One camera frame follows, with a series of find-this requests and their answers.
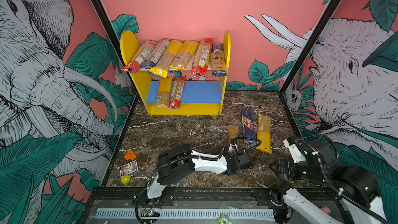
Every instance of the elephant eye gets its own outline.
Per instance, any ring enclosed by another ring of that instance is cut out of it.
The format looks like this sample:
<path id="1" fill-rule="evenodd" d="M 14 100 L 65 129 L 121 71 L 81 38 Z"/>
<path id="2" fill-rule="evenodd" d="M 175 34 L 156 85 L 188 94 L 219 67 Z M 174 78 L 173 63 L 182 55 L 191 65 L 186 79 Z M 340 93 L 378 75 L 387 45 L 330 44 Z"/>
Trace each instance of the elephant eye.
<path id="1" fill-rule="evenodd" d="M 350 69 L 350 71 L 351 71 L 351 73 L 352 73 L 352 68 L 354 67 L 354 62 L 353 61 L 350 61 L 349 63 L 348 63 L 348 68 Z"/>
<path id="2" fill-rule="evenodd" d="M 7 0 L 7 3 L 15 14 L 18 11 L 18 7 L 14 4 L 12 0 Z"/>

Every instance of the white cable tie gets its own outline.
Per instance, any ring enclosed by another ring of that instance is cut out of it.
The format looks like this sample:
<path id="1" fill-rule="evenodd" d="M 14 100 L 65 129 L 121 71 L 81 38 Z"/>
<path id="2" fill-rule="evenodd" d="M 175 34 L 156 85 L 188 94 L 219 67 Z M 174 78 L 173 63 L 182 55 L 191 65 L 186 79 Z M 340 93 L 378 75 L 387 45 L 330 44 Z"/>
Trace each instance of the white cable tie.
<path id="1" fill-rule="evenodd" d="M 343 193 L 344 189 L 343 188 L 339 188 L 339 197 L 341 196 L 341 194 Z"/>

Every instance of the yellow egg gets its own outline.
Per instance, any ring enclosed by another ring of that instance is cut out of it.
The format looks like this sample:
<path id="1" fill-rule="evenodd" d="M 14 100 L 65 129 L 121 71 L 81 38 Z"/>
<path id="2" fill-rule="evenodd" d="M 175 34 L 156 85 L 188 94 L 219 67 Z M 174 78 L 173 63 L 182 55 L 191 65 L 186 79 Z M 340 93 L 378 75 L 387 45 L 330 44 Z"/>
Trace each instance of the yellow egg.
<path id="1" fill-rule="evenodd" d="M 121 181 L 122 181 L 122 184 L 127 184 L 127 183 L 129 183 L 130 182 L 130 176 L 129 175 L 124 175 L 124 176 L 122 176 L 122 179 L 121 179 Z"/>

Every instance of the brown marble surface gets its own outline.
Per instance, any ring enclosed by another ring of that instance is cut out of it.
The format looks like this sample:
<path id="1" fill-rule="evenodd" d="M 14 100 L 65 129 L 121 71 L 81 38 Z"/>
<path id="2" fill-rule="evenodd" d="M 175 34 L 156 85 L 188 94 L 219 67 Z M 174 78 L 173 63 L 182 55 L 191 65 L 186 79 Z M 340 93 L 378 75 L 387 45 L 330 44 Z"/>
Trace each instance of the brown marble surface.
<path id="1" fill-rule="evenodd" d="M 158 155 L 180 144 L 189 144 L 192 149 L 208 154 L 228 150 L 226 123 L 234 122 L 240 127 L 243 107 L 253 110 L 255 130 L 259 113 L 272 118 L 272 155 L 255 150 L 251 152 L 254 168 L 237 172 L 233 176 L 210 172 L 195 172 L 184 178 L 175 187 L 270 187 L 277 178 L 268 165 L 278 159 L 290 159 L 283 147 L 283 140 L 294 135 L 280 99 L 275 92 L 226 92 L 221 116 L 149 116 L 141 99 L 134 111 L 126 136 L 117 154 L 115 165 L 107 186 L 123 186 L 119 166 L 126 164 L 124 155 L 128 150 L 136 155 L 139 172 L 126 185 L 142 187 L 156 168 Z M 240 151 L 243 142 L 238 143 Z M 296 187 L 305 187 L 297 182 Z"/>

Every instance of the barilla pasta box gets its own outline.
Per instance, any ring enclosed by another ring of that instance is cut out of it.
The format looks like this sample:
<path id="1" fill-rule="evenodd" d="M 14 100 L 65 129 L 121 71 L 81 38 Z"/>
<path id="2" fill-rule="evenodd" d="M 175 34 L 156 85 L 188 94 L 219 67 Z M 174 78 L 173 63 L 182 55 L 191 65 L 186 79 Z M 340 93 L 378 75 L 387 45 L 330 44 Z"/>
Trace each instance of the barilla pasta box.
<path id="1" fill-rule="evenodd" d="M 253 111 L 250 108 L 242 109 L 243 137 L 254 137 Z M 254 140 L 245 139 L 245 144 L 256 144 Z"/>

